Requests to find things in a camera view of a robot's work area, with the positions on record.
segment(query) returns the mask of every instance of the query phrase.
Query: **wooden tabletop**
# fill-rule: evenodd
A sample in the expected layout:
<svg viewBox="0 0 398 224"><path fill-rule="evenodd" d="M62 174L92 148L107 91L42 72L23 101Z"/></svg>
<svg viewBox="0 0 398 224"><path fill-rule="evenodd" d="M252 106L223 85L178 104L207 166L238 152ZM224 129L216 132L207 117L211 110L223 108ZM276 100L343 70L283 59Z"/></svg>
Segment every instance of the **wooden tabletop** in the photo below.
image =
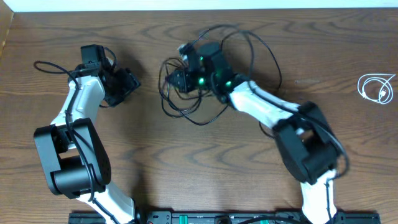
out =
<svg viewBox="0 0 398 224"><path fill-rule="evenodd" d="M33 133L60 111L67 77L32 66L46 60L74 69L80 47L88 44L109 47L142 83L125 103L100 109L96 120L112 178L138 205L300 208L299 183L254 118L228 109L214 123L195 126L169 118L160 107L161 62L178 56L176 48L201 30L225 23L253 30L269 44L284 78L279 96L318 104L344 144L352 168L335 182L336 206L377 211L383 223L398 222L398 98L379 105L356 90L361 75L397 73L397 15L398 9L17 13L0 61L0 222L66 223L71 211L90 210L47 187ZM273 90L272 58L261 44L254 46L253 79ZM234 69L245 71L249 51L242 39L230 40L227 51ZM398 78L391 83L397 93ZM193 117L205 121L221 108L206 99Z"/></svg>

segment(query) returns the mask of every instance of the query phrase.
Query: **white cable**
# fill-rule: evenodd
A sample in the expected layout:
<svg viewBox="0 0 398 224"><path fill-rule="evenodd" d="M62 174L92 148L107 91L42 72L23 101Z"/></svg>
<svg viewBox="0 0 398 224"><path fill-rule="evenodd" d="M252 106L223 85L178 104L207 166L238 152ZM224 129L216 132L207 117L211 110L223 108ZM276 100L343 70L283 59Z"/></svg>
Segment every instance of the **white cable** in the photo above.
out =
<svg viewBox="0 0 398 224"><path fill-rule="evenodd" d="M365 79L365 82L362 84L362 88L361 88L362 91L361 91L361 90L359 90L359 84L361 83L361 79L366 76L371 76L371 77ZM385 79L385 78L378 77L378 76L388 76L389 78ZM382 105L388 104L388 103L390 103L390 101L392 100L392 97L394 96L394 90L392 89L392 86L389 83L390 79L393 78L394 76L395 76L395 74L382 74L382 73L363 75L358 80L358 93L361 94L363 96L363 98L371 100L375 103L380 103ZM366 84L368 84L370 82L379 82L382 84L382 86L380 87L380 90L379 90L379 98L378 99L372 99L372 98L368 97L365 93L365 86L366 86Z"/></svg>

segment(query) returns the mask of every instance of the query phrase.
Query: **green light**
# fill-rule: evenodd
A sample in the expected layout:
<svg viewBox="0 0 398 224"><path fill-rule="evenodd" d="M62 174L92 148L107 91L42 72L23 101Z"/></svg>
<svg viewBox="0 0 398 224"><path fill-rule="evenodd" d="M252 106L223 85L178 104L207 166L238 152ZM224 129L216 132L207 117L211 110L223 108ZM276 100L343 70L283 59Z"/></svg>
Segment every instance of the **green light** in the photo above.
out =
<svg viewBox="0 0 398 224"><path fill-rule="evenodd" d="M199 78L199 85L205 84L205 79L204 78Z"/></svg>

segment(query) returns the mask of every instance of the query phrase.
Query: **white wall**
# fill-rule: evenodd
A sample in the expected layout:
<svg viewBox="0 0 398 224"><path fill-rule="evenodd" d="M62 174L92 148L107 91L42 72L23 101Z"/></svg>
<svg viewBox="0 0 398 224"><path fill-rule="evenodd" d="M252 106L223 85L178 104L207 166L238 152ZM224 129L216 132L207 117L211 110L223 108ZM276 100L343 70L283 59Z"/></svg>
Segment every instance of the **white wall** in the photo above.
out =
<svg viewBox="0 0 398 224"><path fill-rule="evenodd" d="M14 12L398 7L398 0L4 0Z"/></svg>

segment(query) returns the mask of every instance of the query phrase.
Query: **coiled white cable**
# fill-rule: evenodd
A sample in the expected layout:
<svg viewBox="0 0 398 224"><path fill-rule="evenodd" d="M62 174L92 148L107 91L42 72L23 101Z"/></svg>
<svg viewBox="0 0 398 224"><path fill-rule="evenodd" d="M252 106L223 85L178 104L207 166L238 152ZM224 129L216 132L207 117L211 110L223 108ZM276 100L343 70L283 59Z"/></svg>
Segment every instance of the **coiled white cable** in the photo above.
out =
<svg viewBox="0 0 398 224"><path fill-rule="evenodd" d="M361 91L361 90L359 90L359 84L361 83L361 79L364 77L367 77L367 76L370 76L370 77L365 79L365 82L362 84L362 88L361 88L362 91ZM363 98L371 100L375 103L380 103L382 105L388 104L388 103L390 103L390 101L392 100L392 97L394 96L394 90L392 89L392 86L389 83L391 78L393 78L394 76L395 76L395 74L382 74L382 73L363 75L358 80L358 93L361 94L363 96ZM380 90L379 90L379 98L378 99L372 99L372 98L368 97L365 93L365 86L371 82L379 82L382 84L382 86L380 87Z"/></svg>

